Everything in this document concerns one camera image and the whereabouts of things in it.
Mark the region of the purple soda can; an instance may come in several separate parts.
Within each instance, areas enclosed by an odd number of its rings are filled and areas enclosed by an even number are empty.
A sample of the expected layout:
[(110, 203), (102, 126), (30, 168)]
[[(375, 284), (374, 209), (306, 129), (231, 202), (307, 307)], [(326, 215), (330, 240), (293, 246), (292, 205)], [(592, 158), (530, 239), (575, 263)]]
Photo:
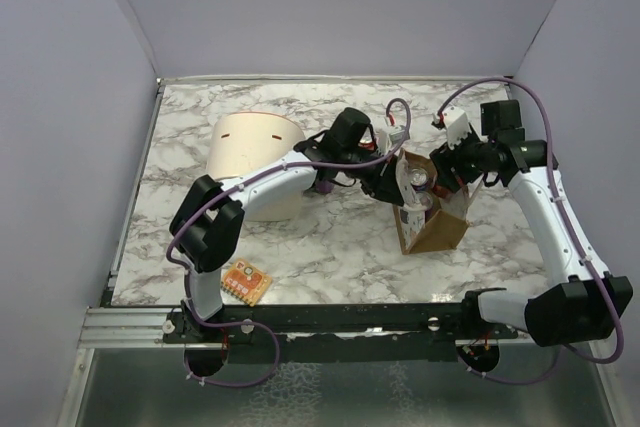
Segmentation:
[(415, 196), (423, 211), (430, 211), (434, 207), (434, 200), (428, 191), (416, 191)]
[(330, 181), (316, 181), (314, 184), (314, 189), (321, 195), (327, 195), (333, 191), (334, 184)]

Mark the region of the white cylindrical bucket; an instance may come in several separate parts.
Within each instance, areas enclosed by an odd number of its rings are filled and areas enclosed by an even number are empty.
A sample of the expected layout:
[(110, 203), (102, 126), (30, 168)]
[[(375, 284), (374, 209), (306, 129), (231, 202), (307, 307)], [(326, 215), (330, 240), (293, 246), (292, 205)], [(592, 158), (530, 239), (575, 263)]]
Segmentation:
[(239, 112), (213, 126), (206, 173), (214, 180), (249, 174), (305, 139), (292, 120), (268, 112)]

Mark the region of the purple soda can carried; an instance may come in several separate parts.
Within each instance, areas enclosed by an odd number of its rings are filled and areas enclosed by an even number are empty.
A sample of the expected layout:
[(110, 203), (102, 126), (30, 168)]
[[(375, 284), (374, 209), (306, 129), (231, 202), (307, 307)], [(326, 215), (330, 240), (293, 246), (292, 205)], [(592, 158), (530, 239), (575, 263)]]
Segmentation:
[(421, 167), (415, 167), (409, 170), (409, 180), (415, 191), (426, 191), (431, 186), (431, 176), (429, 172)]

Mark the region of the orange snack packet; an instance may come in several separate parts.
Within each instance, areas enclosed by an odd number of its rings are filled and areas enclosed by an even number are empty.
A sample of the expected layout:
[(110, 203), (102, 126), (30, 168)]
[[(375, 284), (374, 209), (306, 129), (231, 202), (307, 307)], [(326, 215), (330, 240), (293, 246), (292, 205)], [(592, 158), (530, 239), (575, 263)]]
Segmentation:
[(245, 259), (236, 260), (221, 279), (221, 289), (248, 306), (255, 306), (272, 284), (272, 277)]

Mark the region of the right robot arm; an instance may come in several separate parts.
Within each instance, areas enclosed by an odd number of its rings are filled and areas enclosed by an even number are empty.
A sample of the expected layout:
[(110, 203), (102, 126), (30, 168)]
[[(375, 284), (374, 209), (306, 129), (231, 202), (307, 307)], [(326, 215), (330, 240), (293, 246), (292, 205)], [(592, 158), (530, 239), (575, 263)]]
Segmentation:
[(495, 324), (515, 327), (541, 347), (602, 340), (615, 330), (633, 296), (595, 253), (565, 196), (555, 157), (544, 140), (528, 140), (515, 100), (484, 103), (481, 128), (446, 107), (433, 125), (446, 141), (430, 154), (436, 184), (451, 193), (495, 175), (518, 203), (538, 245), (548, 288), (535, 297), (490, 288), (466, 293), (461, 330), (481, 338)]

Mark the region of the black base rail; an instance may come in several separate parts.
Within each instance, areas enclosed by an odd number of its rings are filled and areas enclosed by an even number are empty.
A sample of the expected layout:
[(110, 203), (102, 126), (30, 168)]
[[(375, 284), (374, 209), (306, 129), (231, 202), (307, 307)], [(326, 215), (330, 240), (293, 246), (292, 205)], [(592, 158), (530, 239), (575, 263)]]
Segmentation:
[(501, 324), (473, 324), (459, 303), (227, 305), (207, 327), (184, 310), (166, 319), (173, 329), (164, 344), (206, 359), (224, 350), (239, 364), (453, 362), (459, 345), (517, 336)]

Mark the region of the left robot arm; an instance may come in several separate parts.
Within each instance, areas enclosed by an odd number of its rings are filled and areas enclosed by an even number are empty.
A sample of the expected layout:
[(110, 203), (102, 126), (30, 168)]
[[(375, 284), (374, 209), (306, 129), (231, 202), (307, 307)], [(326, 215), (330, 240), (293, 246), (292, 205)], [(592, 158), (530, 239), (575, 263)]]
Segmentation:
[[(372, 136), (372, 148), (362, 145), (365, 135)], [(401, 206), (395, 169), (397, 152), (408, 137), (404, 130), (396, 141), (383, 140), (366, 114), (346, 108), (330, 128), (265, 167), (223, 181), (198, 178), (170, 223), (166, 250), (167, 260), (184, 270), (182, 309), (189, 333), (206, 342), (227, 328), (218, 315), (224, 306), (221, 269), (235, 253), (248, 215), (339, 173), (358, 182), (371, 198)]]

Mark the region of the aluminium frame rail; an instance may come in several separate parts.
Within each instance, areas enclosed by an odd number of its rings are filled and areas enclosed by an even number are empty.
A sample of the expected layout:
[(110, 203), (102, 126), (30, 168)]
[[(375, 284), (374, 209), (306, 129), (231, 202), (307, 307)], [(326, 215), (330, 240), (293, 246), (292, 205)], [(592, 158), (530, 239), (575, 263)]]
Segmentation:
[(410, 334), (424, 334), (429, 341), (464, 345), (482, 338), (463, 328), (459, 314), (458, 303), (231, 305), (224, 308), (222, 321), (250, 324), (207, 331), (186, 320), (178, 306), (91, 308), (85, 314), (79, 345), (219, 348), (225, 338), (256, 339), (264, 333), (255, 326), (257, 323), (269, 327), (284, 342), (322, 335), (340, 340), (399, 340)]

